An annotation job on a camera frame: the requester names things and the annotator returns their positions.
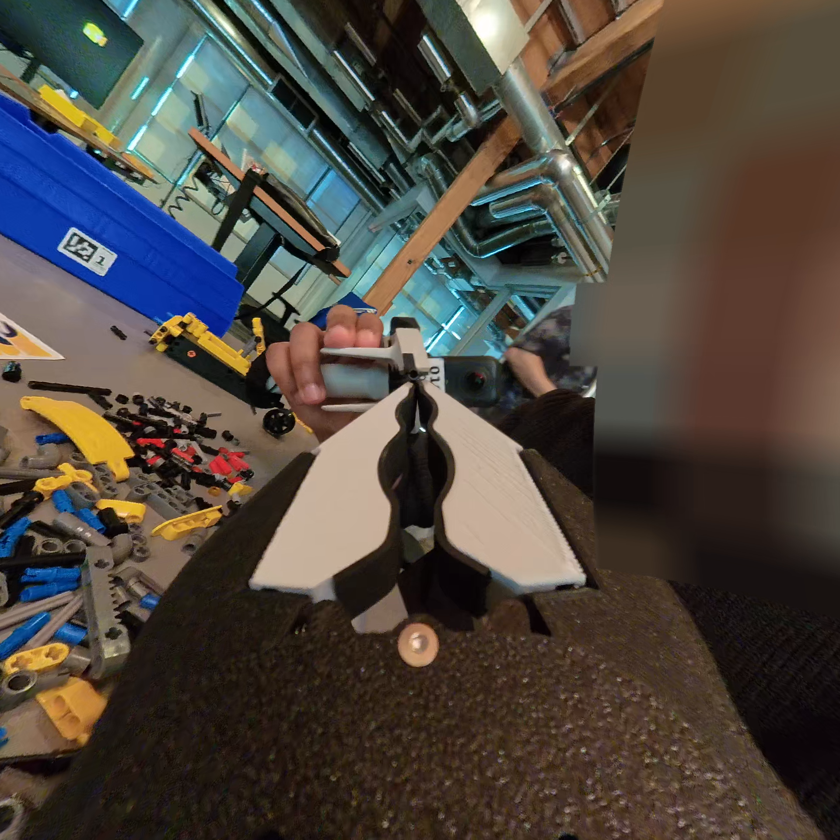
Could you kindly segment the pile of mixed brick parts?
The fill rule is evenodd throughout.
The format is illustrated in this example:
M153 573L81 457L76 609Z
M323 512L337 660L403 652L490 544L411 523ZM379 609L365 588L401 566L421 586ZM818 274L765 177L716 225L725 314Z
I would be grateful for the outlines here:
M32 674L22 684L31 696L24 710L47 727L47 712L34 697L64 690L75 706L53 707L44 696L47 707L74 718L92 745L55 729L64 758L23 760L59 770L58 785L33 808L22 795L3 792L2 838L262 838L271 832L258 801L259 598L247 587L259 528L253 513L224 520L210 527L213 537L191 559L169 548L153 563L151 571L169 583L148 621L134 621L139 631L124 625L131 651L120 672L101 681L79 677L72 689L76 673L49 660L43 678ZM70 588L42 596L55 606L27 602L27 617L82 600L80 566L89 545L75 535L80 547L62 551L69 534L51 525L28 534L25 516L15 527L25 548L2 556L14 590L25 587L18 579L26 568L63 571Z

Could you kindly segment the yellow arch panel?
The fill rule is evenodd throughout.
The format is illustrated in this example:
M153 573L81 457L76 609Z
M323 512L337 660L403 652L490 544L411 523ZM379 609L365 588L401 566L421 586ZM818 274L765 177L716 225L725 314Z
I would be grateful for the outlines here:
M134 452L126 439L102 416L76 402L41 396L23 396L22 409L40 415L70 438L87 462L105 465L117 482L130 477Z

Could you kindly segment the pile of black red pins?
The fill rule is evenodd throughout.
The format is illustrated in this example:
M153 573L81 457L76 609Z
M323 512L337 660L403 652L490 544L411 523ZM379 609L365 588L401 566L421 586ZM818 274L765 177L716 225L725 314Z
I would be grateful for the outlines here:
M163 487L201 487L210 496L226 493L238 500L253 491L249 451L236 434L211 425L219 414L194 413L161 396L92 392L89 398L129 444L129 464Z

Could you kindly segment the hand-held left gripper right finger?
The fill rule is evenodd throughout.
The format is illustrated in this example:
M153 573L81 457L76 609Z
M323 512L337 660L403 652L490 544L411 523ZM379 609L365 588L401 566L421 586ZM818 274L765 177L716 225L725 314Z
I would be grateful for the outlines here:
M585 588L587 573L524 449L425 387L427 469L442 593L472 617L497 602Z

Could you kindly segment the person's right hand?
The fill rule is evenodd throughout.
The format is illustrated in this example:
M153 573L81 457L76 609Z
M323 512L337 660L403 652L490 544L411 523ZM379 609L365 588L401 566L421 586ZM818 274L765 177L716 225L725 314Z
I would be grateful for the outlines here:
M358 413L325 411L323 405L357 403L357 398L329 397L321 373L321 349L377 348L384 332L376 312L359 314L351 307L332 307L325 329L300 322L284 343L274 343L266 352L270 376L297 419L323 443L359 416Z

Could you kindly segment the metal ceiling ducts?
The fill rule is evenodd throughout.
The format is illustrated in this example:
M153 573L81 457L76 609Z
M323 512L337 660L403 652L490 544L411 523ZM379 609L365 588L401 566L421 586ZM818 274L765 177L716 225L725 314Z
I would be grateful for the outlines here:
M500 105L515 128L536 151L529 161L490 178L472 208L485 209L510 225L476 239L464 215L458 216L444 242L464 260L488 265L501 252L552 234L576 265L569 282L605 282L613 235L548 106L518 59L496 85Z

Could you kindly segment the blue plastic bin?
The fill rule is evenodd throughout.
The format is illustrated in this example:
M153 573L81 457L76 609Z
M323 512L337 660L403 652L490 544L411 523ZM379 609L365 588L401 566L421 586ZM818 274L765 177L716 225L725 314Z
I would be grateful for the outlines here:
M5 96L1 232L157 322L191 313L224 335L244 294L232 262Z

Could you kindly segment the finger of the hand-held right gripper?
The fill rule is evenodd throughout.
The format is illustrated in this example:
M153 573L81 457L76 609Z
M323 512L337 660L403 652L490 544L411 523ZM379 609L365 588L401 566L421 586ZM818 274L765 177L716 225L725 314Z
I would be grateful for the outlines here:
M396 330L395 346L398 349L400 371L405 375L427 375L429 357L419 330Z

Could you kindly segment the black axle rod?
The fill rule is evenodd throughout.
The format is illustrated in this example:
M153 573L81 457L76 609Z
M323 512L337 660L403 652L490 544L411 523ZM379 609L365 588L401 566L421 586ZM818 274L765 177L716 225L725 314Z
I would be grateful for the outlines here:
M84 386L73 385L67 383L47 382L47 381L29 381L27 387L31 391L47 392L55 394L70 394L81 395L91 399L99 407L106 411L112 409L113 404L110 402L112 392L109 388L99 386Z

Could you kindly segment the yellow bin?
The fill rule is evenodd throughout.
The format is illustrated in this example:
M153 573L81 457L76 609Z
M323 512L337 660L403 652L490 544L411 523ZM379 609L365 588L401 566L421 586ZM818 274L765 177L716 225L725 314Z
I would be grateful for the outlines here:
M38 89L38 95L44 104L60 114L76 128L93 134L108 147L118 152L123 151L123 147L117 136L91 115L78 108L63 90L43 85Z

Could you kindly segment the yellow grey sticker sheet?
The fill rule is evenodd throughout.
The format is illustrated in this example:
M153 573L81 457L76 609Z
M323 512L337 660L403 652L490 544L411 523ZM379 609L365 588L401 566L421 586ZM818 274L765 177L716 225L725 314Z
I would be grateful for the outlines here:
M1 314L1 362L63 361L65 356L27 331L8 316Z

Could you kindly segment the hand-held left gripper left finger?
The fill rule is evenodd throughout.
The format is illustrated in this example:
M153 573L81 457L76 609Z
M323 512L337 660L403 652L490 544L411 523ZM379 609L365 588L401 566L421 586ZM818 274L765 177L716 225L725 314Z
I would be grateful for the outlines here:
M396 585L411 391L403 385L316 449L252 573L252 590L336 602L355 618Z

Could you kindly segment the wooden post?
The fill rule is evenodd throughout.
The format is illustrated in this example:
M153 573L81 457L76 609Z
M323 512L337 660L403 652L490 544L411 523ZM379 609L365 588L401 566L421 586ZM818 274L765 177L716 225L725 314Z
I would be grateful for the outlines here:
M364 297L379 316L386 315L396 296L497 172L520 138L518 124L512 117L506 117L479 147Z

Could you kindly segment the yellow black brick model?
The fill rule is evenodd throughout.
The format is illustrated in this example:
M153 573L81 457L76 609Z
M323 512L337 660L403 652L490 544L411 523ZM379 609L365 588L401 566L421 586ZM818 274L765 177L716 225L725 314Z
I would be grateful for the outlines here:
M163 322L150 334L149 344L253 410L280 409L282 395L264 366L266 335L260 318L252 319L251 332L251 340L236 350L187 313Z

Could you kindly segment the wooden-top standing desk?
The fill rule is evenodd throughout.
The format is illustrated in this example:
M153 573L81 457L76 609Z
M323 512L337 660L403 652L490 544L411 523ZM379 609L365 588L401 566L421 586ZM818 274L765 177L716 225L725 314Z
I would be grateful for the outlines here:
M299 259L305 267L316 267L335 280L350 276L350 269L340 256L336 260L326 259L324 246L266 193L263 184L268 172L241 170L199 129L191 128L188 134L206 160L234 186L212 247L221 251L243 213L247 212L257 222L257 230L234 261L237 280L245 290L251 288L280 249Z

